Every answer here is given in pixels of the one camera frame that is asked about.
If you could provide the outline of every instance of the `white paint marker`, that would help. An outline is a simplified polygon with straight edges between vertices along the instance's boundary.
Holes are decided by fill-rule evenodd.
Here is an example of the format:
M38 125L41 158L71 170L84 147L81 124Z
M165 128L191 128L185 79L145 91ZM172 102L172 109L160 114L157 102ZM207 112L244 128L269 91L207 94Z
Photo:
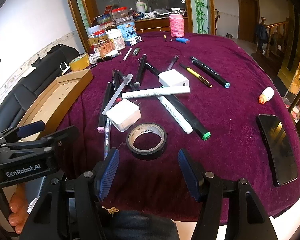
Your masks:
M175 87L153 88L153 89L136 90L132 92L127 92L122 94L122 98L123 99L144 98L144 97L165 96L165 95L186 94L186 93L190 93L189 86L175 86Z
M175 107L167 100L167 98L165 98L164 96L157 98L187 134L193 131L191 125L189 125L186 119L184 119L184 117L178 112L177 109L175 109Z
M127 52L127 54L124 56L123 60L126 60L126 59L127 59L127 57L129 56L130 51L132 51L132 48L130 48L130 49L128 50L128 52Z

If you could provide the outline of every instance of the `cardboard tray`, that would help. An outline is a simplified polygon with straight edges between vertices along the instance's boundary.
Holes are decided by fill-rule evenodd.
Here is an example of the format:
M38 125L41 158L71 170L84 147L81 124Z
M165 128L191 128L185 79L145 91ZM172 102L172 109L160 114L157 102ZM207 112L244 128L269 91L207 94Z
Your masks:
M34 101L18 126L44 121L45 129L22 141L32 141L55 132L62 119L82 91L93 79L90 69L57 77Z

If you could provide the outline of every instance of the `doorway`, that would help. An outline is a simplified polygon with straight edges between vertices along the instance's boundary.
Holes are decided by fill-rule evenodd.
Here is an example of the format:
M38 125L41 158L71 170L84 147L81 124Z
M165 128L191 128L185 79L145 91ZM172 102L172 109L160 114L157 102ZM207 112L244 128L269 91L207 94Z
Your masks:
M255 42L254 30L259 23L259 0L239 0L238 39Z

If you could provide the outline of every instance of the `pink knitted bottle cover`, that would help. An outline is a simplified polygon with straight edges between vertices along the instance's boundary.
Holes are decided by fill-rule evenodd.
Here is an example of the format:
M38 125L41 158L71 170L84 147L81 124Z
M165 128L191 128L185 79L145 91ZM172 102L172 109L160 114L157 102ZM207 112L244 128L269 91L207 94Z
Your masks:
M170 30L172 37L185 36L184 19L181 14L173 14L169 16Z

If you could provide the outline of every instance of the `finger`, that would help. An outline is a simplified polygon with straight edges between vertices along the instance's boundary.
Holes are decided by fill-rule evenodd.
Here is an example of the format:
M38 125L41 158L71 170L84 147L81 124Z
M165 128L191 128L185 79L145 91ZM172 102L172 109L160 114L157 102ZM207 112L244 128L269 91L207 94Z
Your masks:
M24 222L25 218L28 217L27 205L24 205L17 213L12 213L9 216L9 223L13 227Z
M17 189L15 193L12 195L10 199L10 209L13 213L17 213L27 202L25 187L23 184L17 185Z
M27 213L27 215L26 215L24 221L23 221L22 223L16 225L15 231L16 231L17 234L21 234L21 232L22 232L22 230L23 230L23 227L25 226L25 223L26 223L26 221L27 221L27 219L28 219L28 216L29 216L29 214Z

